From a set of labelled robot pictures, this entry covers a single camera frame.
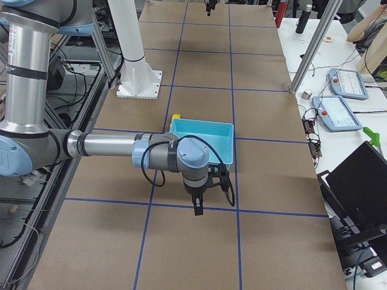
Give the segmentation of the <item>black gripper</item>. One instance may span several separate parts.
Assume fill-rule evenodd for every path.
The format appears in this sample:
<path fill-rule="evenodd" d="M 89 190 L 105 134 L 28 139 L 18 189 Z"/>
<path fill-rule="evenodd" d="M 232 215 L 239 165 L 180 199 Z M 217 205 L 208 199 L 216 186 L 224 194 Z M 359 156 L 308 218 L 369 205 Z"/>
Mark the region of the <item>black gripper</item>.
<path fill-rule="evenodd" d="M 203 215 L 203 194 L 206 192 L 207 187 L 191 187 L 187 184 L 184 185 L 184 189 L 191 195 L 194 214 L 196 216 Z"/>

